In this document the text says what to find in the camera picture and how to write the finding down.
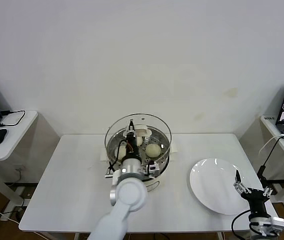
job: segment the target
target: clear plastic lid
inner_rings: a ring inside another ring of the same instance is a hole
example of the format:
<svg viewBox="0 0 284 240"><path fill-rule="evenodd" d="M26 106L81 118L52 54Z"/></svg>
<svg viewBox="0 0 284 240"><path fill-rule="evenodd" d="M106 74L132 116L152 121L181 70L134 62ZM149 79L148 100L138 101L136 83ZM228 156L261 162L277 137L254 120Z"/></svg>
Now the clear plastic lid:
<svg viewBox="0 0 284 240"><path fill-rule="evenodd" d="M105 148L107 156L111 162L115 160L114 149L118 147L120 140L124 139L123 133L126 127L129 125L130 120L133 120L136 129L146 129L150 136L143 137L143 144L140 146L140 152L142 158L145 162L148 162L149 157L145 156L145 148L149 143L156 143L161 146L161 155L152 159L154 161L163 162L169 155L172 133L169 126L157 116L147 114L147 113L135 113L127 115L119 120L117 120L113 125L111 125L105 135Z"/></svg>

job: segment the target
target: white plate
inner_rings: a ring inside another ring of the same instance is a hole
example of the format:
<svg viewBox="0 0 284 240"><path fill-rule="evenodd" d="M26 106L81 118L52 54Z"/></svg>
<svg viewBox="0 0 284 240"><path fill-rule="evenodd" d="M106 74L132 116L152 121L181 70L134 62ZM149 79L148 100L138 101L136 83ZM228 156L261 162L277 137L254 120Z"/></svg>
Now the white plate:
<svg viewBox="0 0 284 240"><path fill-rule="evenodd" d="M237 169L238 167L222 159L201 160L191 169L192 191L202 204L219 214L237 215L248 210L248 202L241 198L233 186ZM240 170L239 173L241 181L249 186L247 178Z"/></svg>

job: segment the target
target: white cable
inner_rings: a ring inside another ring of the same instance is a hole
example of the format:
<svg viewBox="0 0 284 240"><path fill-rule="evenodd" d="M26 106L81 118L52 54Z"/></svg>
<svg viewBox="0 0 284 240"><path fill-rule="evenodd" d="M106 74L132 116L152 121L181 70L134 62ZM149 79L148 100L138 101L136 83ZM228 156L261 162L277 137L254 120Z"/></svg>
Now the white cable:
<svg viewBox="0 0 284 240"><path fill-rule="evenodd" d="M280 134L280 135L278 135L278 136L274 136L274 137L272 137L269 141L267 141L266 144L264 144L264 146L260 149L260 151L258 151L257 157L260 156L261 151L263 150L263 148L265 148L265 146L266 146L270 141L272 141L274 138L277 138L277 137L284 137L284 134Z"/></svg>
<svg viewBox="0 0 284 240"><path fill-rule="evenodd" d="M10 220L10 221L12 221L12 222L17 223L18 225L20 224L18 221L15 221L15 220L13 220L13 219L10 219L9 217L7 217L7 216L5 216L4 214L2 214L1 212L0 212L0 215L2 215L2 216L4 216L4 217L6 217L8 220ZM44 236L40 235L40 234L39 234L39 233L37 233L37 232L33 232L33 233L37 234L38 236L41 236L42 238L44 238L44 239L46 239L46 240L50 240L50 239L48 239L48 238L46 238L46 237L44 237Z"/></svg>

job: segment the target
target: wall stain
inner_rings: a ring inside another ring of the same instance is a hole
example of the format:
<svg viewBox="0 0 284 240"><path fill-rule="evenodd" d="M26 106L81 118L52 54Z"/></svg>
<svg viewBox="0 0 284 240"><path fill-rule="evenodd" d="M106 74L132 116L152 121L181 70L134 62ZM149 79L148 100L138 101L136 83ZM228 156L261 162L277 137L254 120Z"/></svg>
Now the wall stain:
<svg viewBox="0 0 284 240"><path fill-rule="evenodd" d="M198 122L198 121L202 120L204 117L205 117L205 113L201 112L201 113L198 113L197 115L195 115L193 119L194 119L194 121Z"/></svg>
<svg viewBox="0 0 284 240"><path fill-rule="evenodd" d="M236 98L238 93L237 87L230 88L229 90L225 91L223 93L224 96L227 96L229 98Z"/></svg>

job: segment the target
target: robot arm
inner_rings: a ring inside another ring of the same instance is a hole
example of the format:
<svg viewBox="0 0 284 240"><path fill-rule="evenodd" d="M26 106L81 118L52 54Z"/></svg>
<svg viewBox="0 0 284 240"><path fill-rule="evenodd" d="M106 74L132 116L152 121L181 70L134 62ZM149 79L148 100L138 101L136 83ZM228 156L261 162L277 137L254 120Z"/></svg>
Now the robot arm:
<svg viewBox="0 0 284 240"><path fill-rule="evenodd" d="M284 219L270 216L266 212L265 202L269 200L272 190L266 187L264 190L246 187L241 183L240 174L236 171L234 187L241 197L248 201L251 214L250 235L252 240L274 239L284 230Z"/></svg>
<svg viewBox="0 0 284 240"><path fill-rule="evenodd" d="M144 172L141 167L141 158L139 157L132 121L125 142L127 143L126 156L122 160L121 167L113 174L108 172L105 176L106 178L113 178L110 200L114 207L109 214L100 219L95 230L90 234L89 240L123 239L128 227L128 215L145 205L147 189L141 181Z"/></svg>
<svg viewBox="0 0 284 240"><path fill-rule="evenodd" d="M127 231L127 217L145 205L147 189L134 177L122 180L116 188L116 203L112 211L103 216L89 240L121 240Z"/></svg>

